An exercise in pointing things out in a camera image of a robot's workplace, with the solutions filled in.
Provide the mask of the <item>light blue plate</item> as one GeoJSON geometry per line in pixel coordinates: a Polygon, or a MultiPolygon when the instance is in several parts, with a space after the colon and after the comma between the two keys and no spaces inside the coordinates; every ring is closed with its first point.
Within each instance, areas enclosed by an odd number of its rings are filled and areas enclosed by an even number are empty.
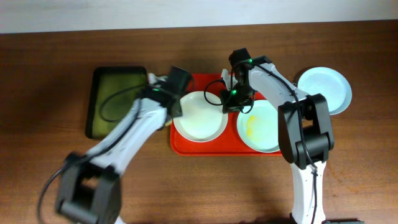
{"type": "Polygon", "coordinates": [[[347,79],[327,67],[314,67],[303,72],[298,88],[310,95],[322,94],[327,100],[330,115],[342,113],[352,100],[352,89],[347,79]]]}

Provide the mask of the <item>cream white plate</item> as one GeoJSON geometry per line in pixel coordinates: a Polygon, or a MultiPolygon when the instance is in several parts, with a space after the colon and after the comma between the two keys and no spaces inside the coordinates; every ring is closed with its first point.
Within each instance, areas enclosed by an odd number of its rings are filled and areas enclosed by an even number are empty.
{"type": "Polygon", "coordinates": [[[191,92],[180,99],[182,116],[173,119],[177,132],[193,142],[216,139],[226,129],[228,115],[222,106],[209,104],[203,91],[191,92]]]}

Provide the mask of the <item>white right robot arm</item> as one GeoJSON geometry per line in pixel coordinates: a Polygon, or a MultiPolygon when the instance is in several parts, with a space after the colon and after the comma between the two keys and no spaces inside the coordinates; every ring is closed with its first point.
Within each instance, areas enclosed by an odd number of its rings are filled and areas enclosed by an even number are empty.
{"type": "Polygon", "coordinates": [[[245,48],[229,56],[231,70],[222,77],[224,113],[242,111],[254,104],[256,92],[277,110],[278,144],[292,169],[294,204],[290,214],[295,223],[325,223],[323,173],[335,145],[326,98],[299,90],[275,68],[272,60],[251,57],[245,48]]]}

